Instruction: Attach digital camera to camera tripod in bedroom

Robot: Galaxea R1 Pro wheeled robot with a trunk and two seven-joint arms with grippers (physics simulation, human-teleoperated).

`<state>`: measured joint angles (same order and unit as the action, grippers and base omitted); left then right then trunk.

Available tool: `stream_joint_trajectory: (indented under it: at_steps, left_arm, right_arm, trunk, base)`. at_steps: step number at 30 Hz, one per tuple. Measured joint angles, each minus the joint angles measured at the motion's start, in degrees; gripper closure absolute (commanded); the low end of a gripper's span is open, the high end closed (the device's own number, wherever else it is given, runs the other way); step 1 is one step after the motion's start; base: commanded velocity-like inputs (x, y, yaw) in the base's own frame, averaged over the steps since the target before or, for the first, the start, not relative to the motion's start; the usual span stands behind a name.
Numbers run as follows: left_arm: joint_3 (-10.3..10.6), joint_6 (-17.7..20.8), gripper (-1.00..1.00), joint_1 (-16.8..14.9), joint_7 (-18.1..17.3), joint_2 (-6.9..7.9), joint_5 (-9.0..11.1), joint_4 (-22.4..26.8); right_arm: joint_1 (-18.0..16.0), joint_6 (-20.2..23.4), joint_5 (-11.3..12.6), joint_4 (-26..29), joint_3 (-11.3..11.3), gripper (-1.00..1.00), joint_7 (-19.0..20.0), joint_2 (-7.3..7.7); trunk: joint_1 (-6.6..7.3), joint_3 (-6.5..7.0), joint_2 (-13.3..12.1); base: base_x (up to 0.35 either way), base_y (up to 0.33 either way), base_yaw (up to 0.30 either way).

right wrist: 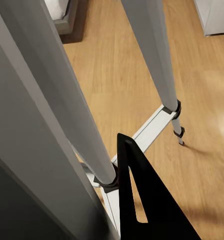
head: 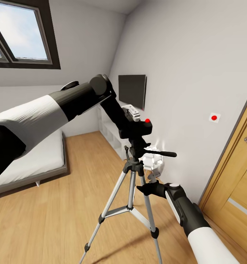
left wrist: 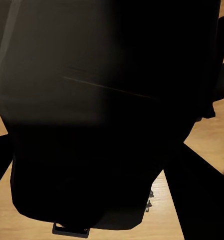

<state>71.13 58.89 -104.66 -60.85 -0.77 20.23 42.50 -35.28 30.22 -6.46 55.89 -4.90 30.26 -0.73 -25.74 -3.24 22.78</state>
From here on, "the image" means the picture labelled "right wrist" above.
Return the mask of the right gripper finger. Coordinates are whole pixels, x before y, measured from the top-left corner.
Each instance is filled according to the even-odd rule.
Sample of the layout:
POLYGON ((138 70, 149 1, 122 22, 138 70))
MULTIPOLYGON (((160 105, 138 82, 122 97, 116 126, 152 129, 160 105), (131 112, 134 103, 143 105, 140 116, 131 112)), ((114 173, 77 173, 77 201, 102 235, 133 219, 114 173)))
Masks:
POLYGON ((202 240, 137 143, 117 134, 121 240, 202 240), (137 221, 132 171, 148 223, 137 221))

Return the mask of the camera tripod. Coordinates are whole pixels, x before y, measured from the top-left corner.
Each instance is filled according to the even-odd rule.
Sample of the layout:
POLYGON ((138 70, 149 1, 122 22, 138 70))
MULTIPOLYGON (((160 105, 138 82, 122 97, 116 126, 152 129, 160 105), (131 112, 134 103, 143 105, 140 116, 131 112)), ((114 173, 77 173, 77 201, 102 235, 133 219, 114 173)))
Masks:
MULTIPOLYGON (((162 102, 132 139, 145 153, 172 122, 183 146, 163 1, 121 3, 162 102)), ((0 0, 0 240, 121 240, 117 154, 45 0, 0 0)))

